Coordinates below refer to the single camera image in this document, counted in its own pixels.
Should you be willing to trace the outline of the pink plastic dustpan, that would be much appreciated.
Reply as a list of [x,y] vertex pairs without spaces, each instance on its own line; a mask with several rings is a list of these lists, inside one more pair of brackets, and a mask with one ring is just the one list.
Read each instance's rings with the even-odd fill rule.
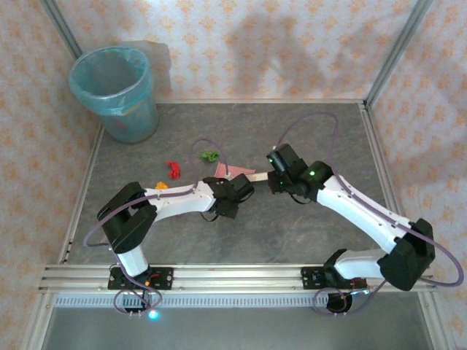
[[226,165],[224,163],[218,163],[217,168],[215,170],[214,177],[216,178],[224,178],[226,174],[232,174],[233,177],[236,177],[239,174],[254,174],[255,170],[254,169],[248,169],[248,168],[241,168],[237,166],[230,166]]

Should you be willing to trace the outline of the round waste bin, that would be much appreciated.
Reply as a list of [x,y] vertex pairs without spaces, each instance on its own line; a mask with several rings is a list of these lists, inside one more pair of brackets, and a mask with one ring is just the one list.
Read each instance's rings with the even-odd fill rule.
[[158,127],[158,114],[153,93],[134,106],[128,114],[96,115],[99,116],[106,132],[116,141],[124,144],[142,142],[151,137]]

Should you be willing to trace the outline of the blue plastic bin liner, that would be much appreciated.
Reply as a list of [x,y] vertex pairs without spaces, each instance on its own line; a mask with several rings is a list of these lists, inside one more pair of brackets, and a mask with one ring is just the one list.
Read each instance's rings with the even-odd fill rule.
[[150,62],[133,47],[104,47],[81,55],[68,81],[73,95],[103,116],[128,114],[153,92]]

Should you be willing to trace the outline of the aluminium table back rail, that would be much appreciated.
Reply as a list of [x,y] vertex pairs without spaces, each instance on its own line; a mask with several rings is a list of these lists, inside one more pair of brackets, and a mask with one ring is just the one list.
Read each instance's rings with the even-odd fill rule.
[[161,99],[157,104],[359,104],[364,105],[365,101],[354,98],[319,98],[319,99]]

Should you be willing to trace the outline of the aluminium table side rail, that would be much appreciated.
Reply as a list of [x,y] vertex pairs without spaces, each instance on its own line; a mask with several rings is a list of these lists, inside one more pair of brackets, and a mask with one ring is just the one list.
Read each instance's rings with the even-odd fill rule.
[[99,126],[98,131],[96,133],[96,137],[93,140],[92,146],[91,146],[91,153],[90,157],[88,160],[87,167],[85,169],[84,177],[82,179],[82,183],[80,185],[80,191],[77,194],[77,198],[74,204],[74,209],[72,212],[71,219],[69,221],[69,225],[66,229],[66,233],[64,236],[63,244],[58,256],[58,264],[63,265],[67,264],[68,259],[69,259],[69,252],[72,248],[72,244],[74,242],[74,237],[76,233],[76,229],[80,220],[80,215],[82,212],[82,208],[85,202],[85,196],[88,191],[88,186],[90,183],[90,179],[92,177],[92,172],[94,165],[96,163],[96,158],[99,153],[99,147],[101,143],[101,139],[104,134],[104,127],[102,125]]
[[393,188],[383,144],[377,132],[375,122],[371,118],[370,111],[367,110],[363,104],[360,104],[359,108],[387,208],[396,214],[406,216]]

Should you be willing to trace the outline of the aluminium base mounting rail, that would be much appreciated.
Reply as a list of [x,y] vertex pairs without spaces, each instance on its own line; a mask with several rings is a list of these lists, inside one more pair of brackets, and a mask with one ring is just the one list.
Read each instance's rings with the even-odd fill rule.
[[[305,293],[302,267],[294,264],[173,265],[170,293]],[[41,292],[106,292],[107,265],[48,265]]]

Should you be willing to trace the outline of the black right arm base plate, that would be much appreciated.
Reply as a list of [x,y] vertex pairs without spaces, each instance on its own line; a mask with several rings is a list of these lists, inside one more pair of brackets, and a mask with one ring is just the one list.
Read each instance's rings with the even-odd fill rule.
[[319,290],[326,287],[337,289],[366,289],[365,279],[345,279],[334,268],[323,266],[303,267],[301,281],[304,289]]

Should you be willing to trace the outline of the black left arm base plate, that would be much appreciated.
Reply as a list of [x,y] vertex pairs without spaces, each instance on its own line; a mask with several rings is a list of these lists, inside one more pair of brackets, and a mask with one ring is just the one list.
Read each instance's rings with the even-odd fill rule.
[[[110,275],[107,285],[108,289],[142,289],[142,287],[130,281],[121,271],[120,267],[111,267],[109,271]],[[172,286],[173,275],[173,268],[149,267],[145,272],[133,277],[133,279],[140,284],[145,285],[146,287],[152,287],[157,290],[170,290]]]

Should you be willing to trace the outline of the aluminium frame post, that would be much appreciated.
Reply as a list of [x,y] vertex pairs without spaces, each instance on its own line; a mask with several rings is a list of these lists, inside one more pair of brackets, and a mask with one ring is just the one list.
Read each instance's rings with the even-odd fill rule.
[[63,16],[56,0],[39,0],[47,16],[55,26],[59,36],[65,44],[67,50],[74,59],[78,59],[82,55],[82,49],[73,34],[66,18]]
[[433,0],[417,0],[392,49],[390,50],[387,59],[380,69],[376,79],[374,80],[374,83],[371,86],[366,99],[363,101],[366,109],[370,109],[373,105],[375,105],[383,87],[388,82],[390,75],[393,73],[393,70],[399,62],[401,56],[409,46],[410,41],[415,35],[419,25],[430,9],[432,3]]

